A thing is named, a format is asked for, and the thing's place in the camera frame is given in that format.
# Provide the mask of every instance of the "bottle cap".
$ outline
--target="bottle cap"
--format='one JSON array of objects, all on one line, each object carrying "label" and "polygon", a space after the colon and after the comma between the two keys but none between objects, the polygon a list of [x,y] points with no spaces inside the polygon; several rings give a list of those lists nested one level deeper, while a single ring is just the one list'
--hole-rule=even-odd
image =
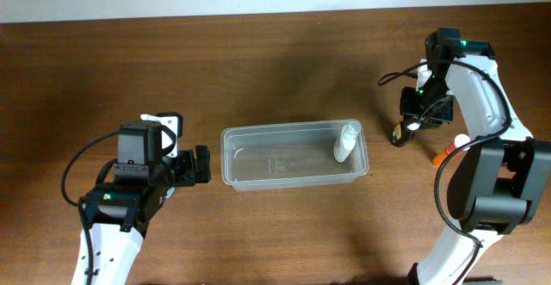
[{"label": "bottle cap", "polygon": [[356,139],[362,131],[362,125],[357,121],[351,121],[343,128],[343,139]]},{"label": "bottle cap", "polygon": [[468,137],[466,134],[459,134],[454,139],[454,146],[455,148],[459,148],[461,146],[464,146],[466,143],[470,142],[471,138]]}]

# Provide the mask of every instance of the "transparent plastic box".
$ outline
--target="transparent plastic box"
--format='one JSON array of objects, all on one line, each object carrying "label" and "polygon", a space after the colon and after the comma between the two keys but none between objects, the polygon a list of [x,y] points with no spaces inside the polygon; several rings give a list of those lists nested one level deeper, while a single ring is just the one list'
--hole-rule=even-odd
[{"label": "transparent plastic box", "polygon": [[344,162],[333,155],[350,121],[228,128],[221,138],[224,183],[240,191],[350,183],[369,170],[363,128]]}]

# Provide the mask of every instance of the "orange part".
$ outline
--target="orange part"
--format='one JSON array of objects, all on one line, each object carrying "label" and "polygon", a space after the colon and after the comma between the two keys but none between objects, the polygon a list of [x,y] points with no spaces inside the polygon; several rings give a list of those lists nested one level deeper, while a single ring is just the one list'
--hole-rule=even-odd
[{"label": "orange part", "polygon": [[452,143],[450,145],[448,145],[448,147],[446,147],[445,150],[443,150],[440,154],[436,155],[436,157],[434,157],[432,159],[432,164],[434,166],[436,166],[437,168],[440,167],[440,165],[442,164],[442,162],[444,161],[444,159],[451,153],[455,150],[455,145]]}]

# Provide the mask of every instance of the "plastic bottle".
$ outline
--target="plastic bottle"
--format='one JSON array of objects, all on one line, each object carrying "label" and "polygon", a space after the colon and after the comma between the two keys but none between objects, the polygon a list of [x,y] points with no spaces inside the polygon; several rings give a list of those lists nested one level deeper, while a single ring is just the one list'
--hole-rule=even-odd
[{"label": "plastic bottle", "polygon": [[333,153],[335,154],[335,159],[342,163],[350,152],[354,149],[356,145],[356,137],[362,130],[362,126],[357,121],[351,121],[346,126],[343,127],[341,135],[338,137],[335,142],[335,148]]},{"label": "plastic bottle", "polygon": [[436,166],[437,168],[440,167],[440,164],[444,161],[444,159],[452,153],[457,147],[464,146],[466,143],[470,142],[471,138],[468,137],[466,134],[459,134],[455,137],[454,143],[448,145],[443,152],[441,152],[439,155],[434,157],[432,159],[432,164]]}]

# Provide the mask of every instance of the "cable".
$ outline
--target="cable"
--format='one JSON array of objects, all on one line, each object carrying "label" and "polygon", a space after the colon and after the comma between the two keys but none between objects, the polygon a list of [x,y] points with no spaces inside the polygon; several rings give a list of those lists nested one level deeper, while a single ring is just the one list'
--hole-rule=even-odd
[{"label": "cable", "polygon": [[103,183],[103,181],[105,181],[105,178],[107,177],[107,174],[111,170],[111,167],[113,167],[113,164],[116,164],[118,161],[119,159],[117,158],[111,159],[102,167],[100,172],[97,174],[96,185]]},{"label": "cable", "polygon": [[398,78],[398,77],[401,77],[401,76],[407,76],[407,77],[411,77],[411,78],[417,78],[417,73],[415,73],[415,72],[412,72],[412,73],[409,73],[409,72],[408,72],[408,73],[401,73],[401,74],[398,73],[398,72],[388,73],[388,74],[385,74],[385,76],[381,77],[381,78],[379,79],[379,81],[377,82],[377,84],[378,84],[379,86],[382,86],[382,85],[385,85],[385,84],[388,84],[388,83],[392,82],[394,79],[396,79],[396,78]]},{"label": "cable", "polygon": [[84,198],[78,199],[78,214],[80,215],[80,221],[83,224],[84,237],[86,238],[86,248],[88,249],[88,274],[86,276],[86,285],[92,284],[92,277],[94,275],[94,251],[92,250],[92,237],[90,236],[90,229],[86,224],[86,215],[84,214]]},{"label": "cable", "polygon": [[434,107],[435,105],[437,105],[437,104],[440,103],[440,102],[444,102],[444,100],[448,100],[450,97],[451,97],[451,96],[445,96],[445,97],[441,98],[440,100],[438,100],[438,101],[432,103],[432,105],[430,105],[429,108],[426,109],[426,110],[419,116],[419,121],[421,121],[421,120],[423,119],[423,116],[424,116],[425,114],[427,114],[427,112],[428,112],[432,107]]},{"label": "cable", "polygon": [[473,252],[473,255],[471,256],[471,259],[469,260],[469,262],[467,263],[467,265],[465,266],[465,269],[460,273],[459,277],[454,281],[454,285],[456,284],[459,284],[461,282],[461,279],[468,273],[468,271],[471,269],[471,267],[473,266],[474,262],[476,261],[476,257],[478,256],[479,254],[479,251],[480,249],[483,247],[482,243],[480,242],[480,240],[478,238],[476,238],[474,235],[470,234],[470,233],[467,233],[467,232],[463,232],[460,228],[458,228],[457,226],[455,226],[451,220],[449,220],[448,216],[446,216],[446,213],[444,212],[443,208],[442,208],[442,203],[440,202],[440,179],[442,178],[442,173],[443,173],[443,170],[444,168],[446,167],[446,165],[448,165],[449,161],[455,157],[457,154],[459,154],[460,152],[466,150],[467,148],[469,147],[472,147],[472,146],[475,146],[475,145],[478,145],[478,144],[482,144],[482,143],[486,143],[492,139],[496,139],[498,138],[501,134],[505,133],[508,129],[509,129],[509,126],[511,125],[512,123],[512,118],[511,118],[511,111],[509,110],[509,104],[507,103],[507,100],[505,99],[505,95],[503,93],[503,91],[499,88],[499,86],[496,84],[496,82],[494,82],[490,76],[486,73],[484,73],[481,69],[473,66],[473,65],[470,65],[470,64],[466,64],[466,63],[463,63],[463,62],[460,62],[460,61],[455,61],[455,60],[445,60],[445,59],[439,59],[439,60],[432,60],[432,61],[425,61],[425,62],[421,62],[417,65],[414,65],[398,74],[395,74],[393,77],[390,77],[389,79],[387,79],[386,81],[382,82],[382,79],[380,79],[377,84],[379,84],[380,86],[384,85],[384,84],[388,84],[389,82],[393,81],[394,79],[400,77],[400,76],[403,76],[405,75],[405,73],[409,73],[410,71],[413,71],[417,68],[419,68],[420,66],[423,66],[423,65],[428,65],[428,64],[446,64],[446,65],[459,65],[459,66],[462,66],[462,67],[465,67],[465,68],[468,68],[469,70],[471,71],[474,71],[476,72],[477,74],[479,74],[481,76],[481,79],[483,81],[486,81],[490,84],[490,86],[494,89],[494,91],[498,94],[498,98],[499,100],[501,101],[501,104],[503,106],[503,110],[505,112],[505,122],[502,126],[502,128],[497,131],[496,133],[490,133],[490,134],[487,134],[487,135],[484,135],[484,136],[480,136],[472,141],[470,141],[469,143],[467,143],[466,145],[464,146],[460,146],[458,147],[457,149],[455,149],[453,152],[451,152],[442,162],[442,164],[440,165],[440,167],[438,167],[438,170],[436,172],[436,176],[435,176],[435,181],[434,181],[434,197],[435,197],[435,202],[436,202],[436,209],[438,210],[438,213],[440,214],[440,216],[442,217],[444,223],[449,227],[451,228],[454,232],[456,232],[457,234],[460,234],[461,236],[463,237],[466,237],[466,238],[469,238],[471,240],[473,240],[474,242],[474,252]]},{"label": "cable", "polygon": [[77,152],[77,154],[71,159],[71,161],[69,162],[69,164],[65,168],[65,171],[63,171],[63,176],[61,176],[61,195],[63,196],[65,201],[67,201],[67,203],[71,204],[73,207],[77,206],[77,203],[74,202],[73,200],[71,200],[69,198],[69,196],[67,195],[67,192],[65,191],[65,179],[67,178],[67,174],[69,173],[69,169],[72,167],[72,165],[75,163],[75,161],[77,161],[78,157],[80,157],[80,155],[82,155],[84,152],[86,152],[87,149],[92,147],[94,144],[96,144],[96,143],[98,143],[98,142],[100,142],[104,139],[110,138],[110,137],[112,137],[112,136],[114,136],[118,133],[119,133],[119,131],[115,131],[113,133],[104,135],[99,139],[93,140],[87,146],[85,146],[83,149],[81,149],[80,152]]}]

